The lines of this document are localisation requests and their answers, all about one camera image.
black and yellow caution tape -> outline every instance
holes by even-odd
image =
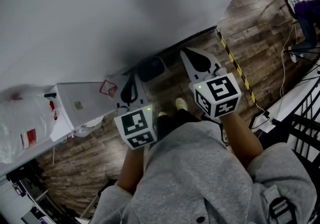
[[[231,53],[229,47],[227,46],[227,43],[226,43],[225,39],[223,38],[223,36],[222,36],[221,32],[218,30],[218,28],[216,28],[216,31],[217,31],[216,35],[217,35],[218,39],[220,40],[220,42],[222,43],[222,46],[225,48],[226,52],[228,53],[230,61],[233,63],[233,65],[235,66],[235,68],[238,71],[239,75],[241,76],[242,80],[244,81],[245,87],[246,87],[247,91],[249,92],[253,103],[257,104],[256,97],[255,97],[255,95],[254,95],[254,93],[253,93],[253,91],[252,91],[252,89],[251,89],[251,87],[249,85],[249,82],[248,82],[245,74],[243,73],[243,71],[240,68],[239,64],[237,63],[235,57]]]

purple jacket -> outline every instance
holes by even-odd
[[[320,0],[298,2],[294,11],[298,19],[316,22],[320,20]]]

person in purple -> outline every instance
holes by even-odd
[[[318,44],[314,23],[316,23],[320,29],[320,0],[298,2],[294,6],[294,12],[302,29],[305,41],[298,43],[295,46],[289,46],[288,50],[293,54],[303,57],[303,52],[312,51],[312,48],[317,47]],[[296,63],[297,57],[293,54],[291,54],[290,57],[291,60]]]

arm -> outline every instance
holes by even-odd
[[[307,223],[317,193],[293,151],[285,143],[275,144],[264,151],[258,138],[236,113],[220,119],[235,156],[253,181],[248,222],[261,223],[264,216],[267,223],[274,223],[265,194],[269,195],[268,189],[275,185],[279,195],[294,205],[297,223]]]
[[[137,185],[144,175],[144,147],[128,149],[120,177],[116,185],[123,190],[135,193]]]
[[[120,223],[122,212],[130,203],[143,174],[144,147],[135,150],[128,149],[118,182],[101,193],[90,224]]]
[[[260,141],[237,113],[224,115],[220,119],[233,153],[247,168],[251,161],[264,151]]]

white cable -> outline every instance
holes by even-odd
[[[259,134],[259,136],[258,136],[258,139],[260,138],[260,136],[261,136],[261,134],[263,133],[264,131],[263,130],[261,130],[261,132],[260,132],[260,134]]]
[[[287,39],[286,42],[284,43],[283,49],[282,49],[282,51],[281,51],[281,62],[282,62],[282,67],[283,67],[283,79],[282,79],[282,85],[281,85],[280,91],[279,91],[281,100],[280,100],[280,106],[279,106],[279,109],[278,109],[278,113],[276,114],[276,118],[278,118],[278,115],[279,115],[279,113],[280,113],[280,109],[281,109],[281,106],[282,106],[283,97],[285,96],[285,93],[284,93],[284,84],[285,84],[285,81],[286,81],[286,67],[285,67],[285,60],[284,60],[284,51],[285,51],[285,48],[286,48],[287,43],[289,42],[289,39],[290,39],[292,30],[294,29],[294,27],[296,27],[296,24],[293,24],[293,25],[292,25],[291,30],[290,30],[290,33],[289,33],[289,36],[288,36],[288,39]]]
[[[265,113],[266,111],[262,108],[262,107],[260,107],[257,103],[255,104],[259,109],[261,109],[262,111],[263,111],[263,113]]]

